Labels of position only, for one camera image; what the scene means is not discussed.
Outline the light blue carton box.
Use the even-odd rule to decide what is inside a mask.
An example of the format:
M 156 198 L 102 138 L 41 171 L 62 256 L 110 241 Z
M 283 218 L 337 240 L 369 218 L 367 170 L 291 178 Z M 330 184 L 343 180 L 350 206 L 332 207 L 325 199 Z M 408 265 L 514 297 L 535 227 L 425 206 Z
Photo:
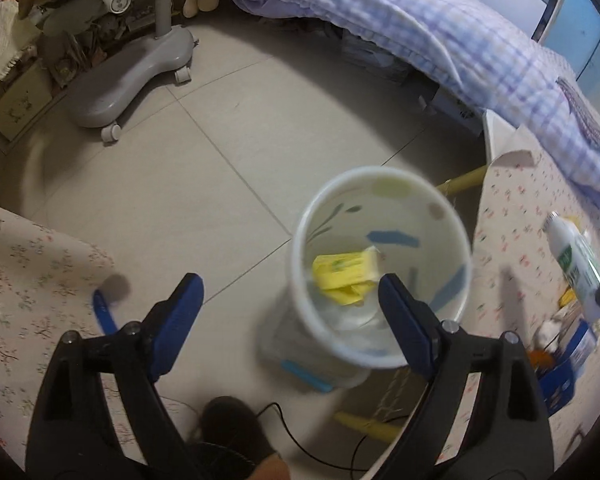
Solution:
M 573 374 L 583 373 L 585 362 L 597 349 L 597 337 L 582 316 L 574 320 L 559 336 L 558 362 L 568 362 Z

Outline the white green plastic bottle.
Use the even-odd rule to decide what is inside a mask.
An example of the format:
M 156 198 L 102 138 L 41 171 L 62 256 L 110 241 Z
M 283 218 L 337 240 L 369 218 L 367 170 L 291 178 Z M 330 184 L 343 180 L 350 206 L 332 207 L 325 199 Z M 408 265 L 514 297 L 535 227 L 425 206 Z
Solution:
M 596 292 L 600 289 L 600 262 L 591 244 L 570 220 L 552 211 L 543 224 L 550 253 L 576 294 L 586 322 L 600 320 Z

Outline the dark blue snack box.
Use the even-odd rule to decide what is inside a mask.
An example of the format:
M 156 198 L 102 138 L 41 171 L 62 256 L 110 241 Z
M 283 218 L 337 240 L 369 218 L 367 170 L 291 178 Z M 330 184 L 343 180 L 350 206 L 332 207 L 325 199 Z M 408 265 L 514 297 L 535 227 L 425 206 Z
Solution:
M 576 393 L 576 374 L 571 360 L 560 354 L 550 364 L 536 369 L 548 416 L 553 416 L 571 402 Z

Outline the yellow snack wrapper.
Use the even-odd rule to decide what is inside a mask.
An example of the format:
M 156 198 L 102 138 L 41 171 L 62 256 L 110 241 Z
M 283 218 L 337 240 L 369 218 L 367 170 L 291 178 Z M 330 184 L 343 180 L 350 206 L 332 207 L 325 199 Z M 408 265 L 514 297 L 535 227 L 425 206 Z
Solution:
M 362 307 L 381 278 L 384 257 L 375 247 L 362 252 L 316 256 L 311 271 L 320 292 L 343 307 Z

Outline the white plastic trash bin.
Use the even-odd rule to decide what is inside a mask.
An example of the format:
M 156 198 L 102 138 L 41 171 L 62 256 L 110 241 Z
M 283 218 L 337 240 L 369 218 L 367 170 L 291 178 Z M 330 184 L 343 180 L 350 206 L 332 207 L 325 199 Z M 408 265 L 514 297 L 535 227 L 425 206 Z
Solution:
M 390 273 L 439 320 L 460 321 L 471 279 L 463 222 L 417 174 L 348 170 L 302 212 L 288 283 L 261 327 L 260 355 L 319 392 L 406 365 L 378 300 L 380 279 Z

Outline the cherry print tablecloth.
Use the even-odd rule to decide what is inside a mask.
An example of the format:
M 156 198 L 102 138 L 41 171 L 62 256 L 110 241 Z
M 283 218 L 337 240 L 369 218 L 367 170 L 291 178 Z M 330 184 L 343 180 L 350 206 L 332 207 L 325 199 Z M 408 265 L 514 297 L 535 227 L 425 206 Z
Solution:
M 498 337 L 516 332 L 531 347 L 538 327 L 558 310 L 567 282 L 542 231 L 552 211 L 577 219 L 600 259 L 600 212 L 565 179 L 542 148 L 501 155 L 482 186 L 472 239 L 472 282 L 462 326 L 466 332 Z M 478 387 L 470 375 L 438 462 L 455 456 Z M 574 398 L 550 418 L 556 467 L 579 446 L 600 416 L 600 338 L 576 382 Z

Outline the brown slipper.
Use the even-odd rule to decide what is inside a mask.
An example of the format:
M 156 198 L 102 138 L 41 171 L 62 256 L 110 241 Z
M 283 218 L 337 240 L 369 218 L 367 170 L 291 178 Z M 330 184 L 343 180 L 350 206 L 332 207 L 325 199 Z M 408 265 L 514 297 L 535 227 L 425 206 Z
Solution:
M 289 466 L 272 447 L 257 414 L 234 396 L 211 400 L 189 443 L 199 479 L 290 479 Z

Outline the grey striped folded cloth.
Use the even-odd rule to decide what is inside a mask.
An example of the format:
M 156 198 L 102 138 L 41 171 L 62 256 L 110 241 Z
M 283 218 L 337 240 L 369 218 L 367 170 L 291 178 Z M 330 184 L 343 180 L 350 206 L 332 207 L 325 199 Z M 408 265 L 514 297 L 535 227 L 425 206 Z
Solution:
M 570 84 L 564 77 L 558 77 L 556 84 L 565 95 L 570 110 L 576 115 L 577 122 L 586 142 L 591 148 L 600 152 L 600 122 L 594 117 L 585 99 L 582 98 L 579 91 Z

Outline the yellow table leg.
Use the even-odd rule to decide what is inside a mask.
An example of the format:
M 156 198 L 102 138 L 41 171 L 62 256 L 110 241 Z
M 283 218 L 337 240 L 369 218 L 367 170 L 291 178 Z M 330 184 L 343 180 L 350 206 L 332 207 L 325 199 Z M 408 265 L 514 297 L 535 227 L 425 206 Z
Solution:
M 481 166 L 469 171 L 467 174 L 462 174 L 456 178 L 446 180 L 439 184 L 437 189 L 444 196 L 451 197 L 470 190 L 471 188 L 478 188 L 478 186 L 482 185 L 482 182 L 486 177 L 486 170 L 488 170 L 488 166 Z

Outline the purple plaid quilt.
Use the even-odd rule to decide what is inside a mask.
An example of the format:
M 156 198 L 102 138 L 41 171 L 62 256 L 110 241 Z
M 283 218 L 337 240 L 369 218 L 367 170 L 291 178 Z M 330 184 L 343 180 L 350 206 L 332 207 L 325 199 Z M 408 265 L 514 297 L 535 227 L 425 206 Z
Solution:
M 479 0 L 264 0 L 376 44 L 477 112 L 493 110 L 532 131 L 564 176 L 600 210 L 600 152 L 582 136 L 556 84 L 576 75 L 558 53 Z

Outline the grey rolling chair base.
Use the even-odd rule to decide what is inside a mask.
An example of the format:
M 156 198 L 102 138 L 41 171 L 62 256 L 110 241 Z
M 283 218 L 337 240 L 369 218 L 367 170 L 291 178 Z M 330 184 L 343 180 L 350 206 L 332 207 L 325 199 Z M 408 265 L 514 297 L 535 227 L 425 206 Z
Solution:
M 112 14 L 129 10 L 132 0 L 102 0 Z M 198 44 L 192 33 L 171 21 L 171 0 L 155 0 L 155 32 L 129 42 L 120 52 L 69 84 L 67 113 L 81 128 L 98 129 L 105 145 L 120 138 L 118 118 L 146 84 L 164 73 L 177 84 L 192 79 L 190 64 Z

